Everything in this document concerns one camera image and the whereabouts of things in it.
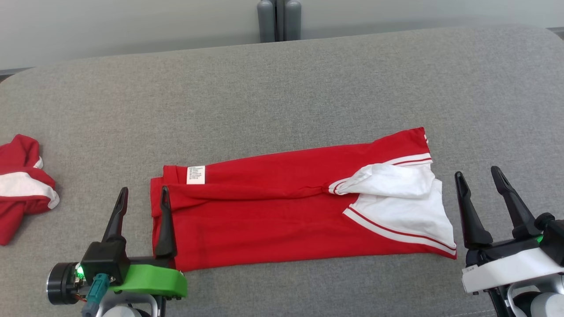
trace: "red stripe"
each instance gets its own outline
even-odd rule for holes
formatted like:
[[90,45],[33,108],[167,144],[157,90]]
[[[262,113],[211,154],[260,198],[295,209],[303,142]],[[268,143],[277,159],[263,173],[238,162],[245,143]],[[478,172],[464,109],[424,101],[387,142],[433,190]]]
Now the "red stripe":
[[363,216],[360,212],[357,212],[356,210],[354,210],[351,206],[349,206],[349,209],[352,210],[352,211],[353,211],[354,213],[356,213],[357,215],[361,216],[364,220],[368,221],[369,223],[371,223],[371,224],[373,224],[373,225],[375,225],[375,226],[377,226],[377,227],[379,227],[379,228],[381,228],[381,229],[384,229],[384,230],[386,230],[386,231],[390,231],[390,232],[393,232],[393,233],[398,234],[398,235],[424,238],[424,239],[427,239],[427,240],[431,240],[431,241],[433,241],[433,242],[436,242],[436,243],[438,243],[438,244],[440,244],[440,245],[444,245],[444,246],[446,246],[446,247],[447,247],[448,249],[450,249],[450,250],[456,251],[456,248],[453,249],[451,246],[448,246],[448,245],[446,245],[446,244],[444,244],[444,243],[442,243],[442,242],[440,242],[440,241],[437,241],[437,240],[435,240],[435,239],[432,239],[432,238],[429,238],[429,237],[426,237],[426,236],[420,236],[420,235],[414,235],[414,234],[406,234],[406,233],[404,233],[404,232],[399,232],[399,231],[395,231],[395,230],[392,230],[392,229],[388,229],[388,228],[386,228],[386,227],[382,227],[382,226],[380,226],[379,224],[377,224],[376,222],[374,222],[374,221],[372,221],[372,220],[366,218],[365,216]]
[[337,187],[338,187],[340,184],[345,183],[345,182],[346,182],[346,180],[343,180],[341,183],[335,185],[335,188],[333,188],[333,194],[337,195]]
[[423,162],[423,161],[432,161],[433,159],[428,157],[428,158],[422,158],[420,160],[412,160],[412,161],[403,161],[403,162],[399,162],[399,163],[394,163],[392,165],[398,165],[398,164],[404,164],[404,163],[412,163],[412,162]]

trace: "gray table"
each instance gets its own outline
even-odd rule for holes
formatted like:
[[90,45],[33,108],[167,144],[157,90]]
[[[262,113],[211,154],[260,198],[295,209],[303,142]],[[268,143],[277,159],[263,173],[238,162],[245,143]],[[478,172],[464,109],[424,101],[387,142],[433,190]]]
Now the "gray table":
[[186,274],[168,316],[492,316],[464,293],[453,175],[462,170],[494,239],[510,238],[489,167],[535,215],[564,217],[564,43],[524,26],[432,29],[68,61],[0,84],[0,143],[42,145],[60,205],[0,248],[2,316],[78,316],[45,278],[99,240],[122,186],[128,255],[151,253],[149,179],[205,165],[371,142],[424,126],[459,259],[432,254],[235,266]]

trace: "care label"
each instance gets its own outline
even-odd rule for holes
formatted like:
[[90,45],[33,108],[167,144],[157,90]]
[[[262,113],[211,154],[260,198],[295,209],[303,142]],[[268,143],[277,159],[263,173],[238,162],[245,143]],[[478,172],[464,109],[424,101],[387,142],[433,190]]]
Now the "care label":
[[190,166],[186,174],[186,184],[202,185],[206,183],[206,166]]

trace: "white wall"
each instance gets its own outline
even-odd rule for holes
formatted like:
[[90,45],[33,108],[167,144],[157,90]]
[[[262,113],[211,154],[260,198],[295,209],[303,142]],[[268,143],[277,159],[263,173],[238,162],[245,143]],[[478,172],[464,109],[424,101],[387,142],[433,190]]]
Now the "white wall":
[[[302,38],[472,24],[564,26],[563,0],[301,0]],[[0,69],[259,42],[258,0],[0,0]]]
[[0,69],[259,42],[257,0],[0,0]]
[[564,27],[564,0],[299,1],[303,39],[479,24]]

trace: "teal connector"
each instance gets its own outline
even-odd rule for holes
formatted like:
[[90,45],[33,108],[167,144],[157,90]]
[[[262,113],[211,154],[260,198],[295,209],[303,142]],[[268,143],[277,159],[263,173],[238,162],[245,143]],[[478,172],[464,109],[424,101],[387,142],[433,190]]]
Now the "teal connector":
[[86,305],[81,310],[82,317],[94,317],[100,308],[100,302],[109,288],[108,274],[97,274],[92,282],[92,287],[86,295]]

